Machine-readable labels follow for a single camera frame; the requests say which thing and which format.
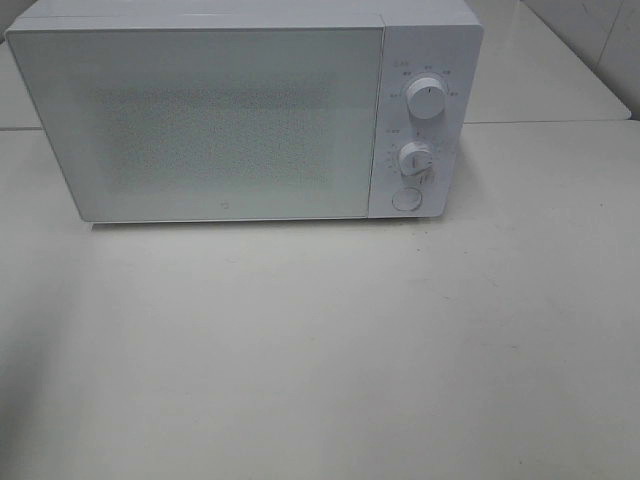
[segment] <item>white microwave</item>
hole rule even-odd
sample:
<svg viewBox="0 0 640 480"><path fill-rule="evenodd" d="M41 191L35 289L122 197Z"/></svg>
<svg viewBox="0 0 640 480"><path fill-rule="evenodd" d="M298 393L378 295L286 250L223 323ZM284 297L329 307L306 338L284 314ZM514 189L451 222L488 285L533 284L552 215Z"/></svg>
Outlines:
<svg viewBox="0 0 640 480"><path fill-rule="evenodd" d="M82 219L443 213L462 0L39 0L6 32Z"/></svg>

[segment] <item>white tiled wall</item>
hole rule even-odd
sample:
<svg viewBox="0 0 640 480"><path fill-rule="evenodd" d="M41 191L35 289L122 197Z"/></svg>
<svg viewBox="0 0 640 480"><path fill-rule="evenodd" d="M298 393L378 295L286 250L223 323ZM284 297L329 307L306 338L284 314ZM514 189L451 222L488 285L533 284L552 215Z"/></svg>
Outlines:
<svg viewBox="0 0 640 480"><path fill-rule="evenodd" d="M524 0L640 118L640 0Z"/></svg>
<svg viewBox="0 0 640 480"><path fill-rule="evenodd" d="M640 0L625 0L596 73L640 118Z"/></svg>
<svg viewBox="0 0 640 480"><path fill-rule="evenodd" d="M35 0L0 0L0 42L7 27L33 2Z"/></svg>
<svg viewBox="0 0 640 480"><path fill-rule="evenodd" d="M598 64L622 0L525 0L592 69Z"/></svg>

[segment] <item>tile grout line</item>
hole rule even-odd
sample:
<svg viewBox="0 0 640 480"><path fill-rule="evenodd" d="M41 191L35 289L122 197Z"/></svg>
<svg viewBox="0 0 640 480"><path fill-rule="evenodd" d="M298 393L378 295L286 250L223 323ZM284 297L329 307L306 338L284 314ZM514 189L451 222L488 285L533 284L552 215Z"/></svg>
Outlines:
<svg viewBox="0 0 640 480"><path fill-rule="evenodd" d="M591 122L634 122L633 118L587 118L574 120L512 120L495 122L464 122L464 125L507 125L510 123L591 123Z"/></svg>
<svg viewBox="0 0 640 480"><path fill-rule="evenodd" d="M594 72L600 68L600 62L602 61L602 57L604 56L604 51L607 49L607 45L609 44L609 39L611 38L613 29L616 28L616 23L618 23L618 19L620 18L620 13L622 12L622 7L625 4L625 2L626 0L620 0L620 4L618 5L618 11L616 12L616 17L613 19L613 23L611 24L609 33L607 33L607 39L604 41L604 44L602 45L602 50L600 51L600 55L598 55L598 60L596 61L595 66L593 67Z"/></svg>
<svg viewBox="0 0 640 480"><path fill-rule="evenodd" d="M42 130L42 127L0 127L0 132L32 132L37 130Z"/></svg>

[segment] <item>power level knob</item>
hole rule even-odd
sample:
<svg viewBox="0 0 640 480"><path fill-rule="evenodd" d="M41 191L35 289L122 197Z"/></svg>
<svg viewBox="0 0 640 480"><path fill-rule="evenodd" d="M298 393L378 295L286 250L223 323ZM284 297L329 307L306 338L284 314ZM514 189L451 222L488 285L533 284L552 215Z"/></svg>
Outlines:
<svg viewBox="0 0 640 480"><path fill-rule="evenodd" d="M444 110L447 92L438 78L428 76L419 78L409 85L406 96L411 114L427 120Z"/></svg>
<svg viewBox="0 0 640 480"><path fill-rule="evenodd" d="M398 152L398 166L405 177L414 177L433 165L433 150L423 142L407 143Z"/></svg>

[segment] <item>microwave door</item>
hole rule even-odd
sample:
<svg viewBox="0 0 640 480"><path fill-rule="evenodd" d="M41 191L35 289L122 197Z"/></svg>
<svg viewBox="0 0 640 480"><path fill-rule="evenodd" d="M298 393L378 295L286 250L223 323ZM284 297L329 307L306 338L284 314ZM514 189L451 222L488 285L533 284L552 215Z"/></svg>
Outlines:
<svg viewBox="0 0 640 480"><path fill-rule="evenodd" d="M382 34L124 28L10 42L83 219L358 218Z"/></svg>

